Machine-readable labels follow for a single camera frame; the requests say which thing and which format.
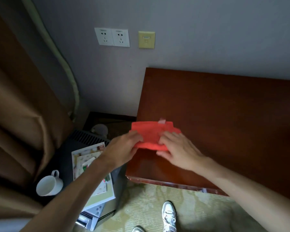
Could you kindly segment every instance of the red cloth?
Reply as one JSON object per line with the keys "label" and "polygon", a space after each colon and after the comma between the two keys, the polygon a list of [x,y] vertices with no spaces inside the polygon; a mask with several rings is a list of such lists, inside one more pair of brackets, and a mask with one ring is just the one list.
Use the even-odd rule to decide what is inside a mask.
{"label": "red cloth", "polygon": [[164,131],[181,133],[180,129],[173,127],[173,122],[167,121],[165,124],[159,124],[157,121],[132,122],[131,131],[136,130],[143,136],[144,142],[138,142],[134,147],[150,149],[156,151],[167,151],[165,145],[159,145],[160,134]]}

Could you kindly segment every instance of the white mug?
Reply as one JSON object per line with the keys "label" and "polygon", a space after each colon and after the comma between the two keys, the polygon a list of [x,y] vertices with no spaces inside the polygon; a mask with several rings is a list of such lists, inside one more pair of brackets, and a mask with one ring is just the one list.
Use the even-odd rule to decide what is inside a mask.
{"label": "white mug", "polygon": [[36,186],[39,196],[58,194],[63,187],[63,181],[59,178],[59,171],[53,170],[50,176],[43,177]]}

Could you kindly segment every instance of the brown curtain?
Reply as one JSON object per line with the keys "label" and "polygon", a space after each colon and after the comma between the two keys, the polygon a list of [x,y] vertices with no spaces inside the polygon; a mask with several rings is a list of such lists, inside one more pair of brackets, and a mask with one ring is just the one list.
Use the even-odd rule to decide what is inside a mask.
{"label": "brown curtain", "polygon": [[[0,178],[26,189],[72,129],[67,111],[0,17]],[[0,186],[0,218],[28,217],[40,209]]]}

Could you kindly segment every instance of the white sneaker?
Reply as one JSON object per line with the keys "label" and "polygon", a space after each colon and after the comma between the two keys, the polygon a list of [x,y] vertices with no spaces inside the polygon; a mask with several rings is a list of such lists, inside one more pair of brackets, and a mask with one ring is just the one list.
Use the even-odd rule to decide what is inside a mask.
{"label": "white sneaker", "polygon": [[145,232],[140,226],[136,226],[133,228],[132,232]]}
{"label": "white sneaker", "polygon": [[176,232],[176,213],[170,201],[164,202],[162,206],[163,232]]}

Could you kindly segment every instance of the booklet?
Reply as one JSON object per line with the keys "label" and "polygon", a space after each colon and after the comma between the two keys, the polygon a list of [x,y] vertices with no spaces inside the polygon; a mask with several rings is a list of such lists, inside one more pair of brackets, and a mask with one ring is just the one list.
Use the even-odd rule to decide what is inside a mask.
{"label": "booklet", "polygon": [[[77,179],[84,171],[86,171],[90,164],[100,156],[104,149],[105,144],[103,142],[73,151],[73,179]],[[98,206],[101,203],[106,203],[112,199],[115,199],[115,194],[111,174],[109,173],[93,192],[85,207],[83,208],[83,211]]]}

